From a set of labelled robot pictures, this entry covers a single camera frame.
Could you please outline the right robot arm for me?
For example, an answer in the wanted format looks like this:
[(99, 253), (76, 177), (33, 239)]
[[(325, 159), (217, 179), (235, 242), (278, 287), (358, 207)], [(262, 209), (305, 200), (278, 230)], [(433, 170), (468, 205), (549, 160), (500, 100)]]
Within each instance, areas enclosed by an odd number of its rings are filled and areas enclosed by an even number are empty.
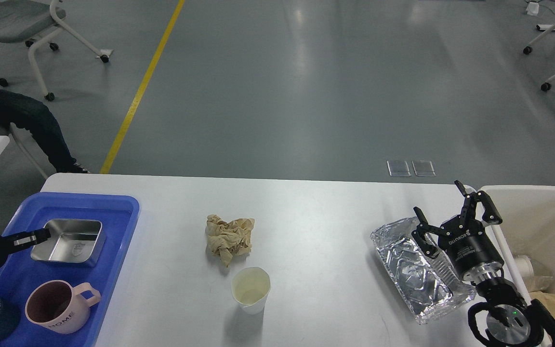
[(469, 282), (484, 302), (468, 309), (473, 336), (487, 347), (535, 347), (547, 334), (555, 347), (555, 318), (539, 300), (527, 303), (515, 284), (504, 277), (502, 255), (485, 233), (502, 216), (483, 190), (467, 191), (454, 182), (464, 204), (458, 215), (441, 226), (429, 224), (423, 211), (414, 207), (418, 226), (412, 237), (432, 259), (445, 253), (460, 281)]

